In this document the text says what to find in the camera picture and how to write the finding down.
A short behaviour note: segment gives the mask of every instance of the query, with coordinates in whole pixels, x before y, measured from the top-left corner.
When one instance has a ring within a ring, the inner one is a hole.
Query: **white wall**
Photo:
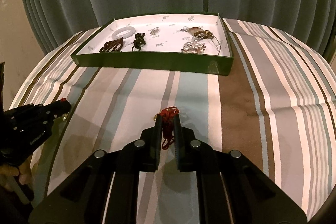
[[[0,62],[5,61],[5,110],[10,107],[20,86],[43,56],[22,0],[0,0]]]

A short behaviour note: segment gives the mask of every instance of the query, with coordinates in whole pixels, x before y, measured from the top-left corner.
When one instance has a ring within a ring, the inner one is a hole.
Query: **brown beaded necklace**
[[[124,46],[124,38],[121,37],[116,40],[108,41],[105,45],[99,50],[99,52],[120,52]]]

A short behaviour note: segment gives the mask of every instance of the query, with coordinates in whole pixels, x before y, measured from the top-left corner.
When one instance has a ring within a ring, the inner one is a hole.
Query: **finger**
[[[19,175],[19,170],[16,167],[10,166],[8,164],[3,164],[0,166],[0,174],[15,177]]]
[[[33,155],[30,155],[30,156],[28,157],[28,159],[27,159],[27,162],[29,163],[29,166],[30,166],[30,163],[31,163],[31,161],[32,161],[32,157],[33,157]]]
[[[29,184],[32,178],[32,172],[30,170],[29,160],[26,160],[23,164],[19,166],[20,176],[19,182],[24,184]]]
[[[5,188],[8,192],[13,192],[13,188],[8,182],[6,182],[3,188]]]

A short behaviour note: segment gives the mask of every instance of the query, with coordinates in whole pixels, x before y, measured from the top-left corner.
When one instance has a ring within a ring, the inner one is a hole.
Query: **table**
[[[176,106],[196,138],[223,152],[240,150],[310,219],[335,185],[335,74],[281,30],[225,23],[235,57],[229,76],[77,67],[70,54],[99,28],[75,34],[41,60],[11,107],[66,97],[73,109],[33,155],[33,204],[95,150],[121,149],[152,127],[161,109]],[[140,174],[137,223],[198,223],[196,176],[178,172],[173,146],[161,152],[155,174]]]

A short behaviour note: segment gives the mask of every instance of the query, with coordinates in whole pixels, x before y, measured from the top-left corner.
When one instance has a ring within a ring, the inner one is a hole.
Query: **white bangle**
[[[113,40],[116,40],[116,39],[119,39],[119,38],[129,38],[131,37],[132,35],[135,34],[135,28],[134,27],[131,27],[131,26],[128,26],[128,27],[124,27],[124,28],[120,28],[119,30],[116,30],[113,34],[112,34],[112,39]]]

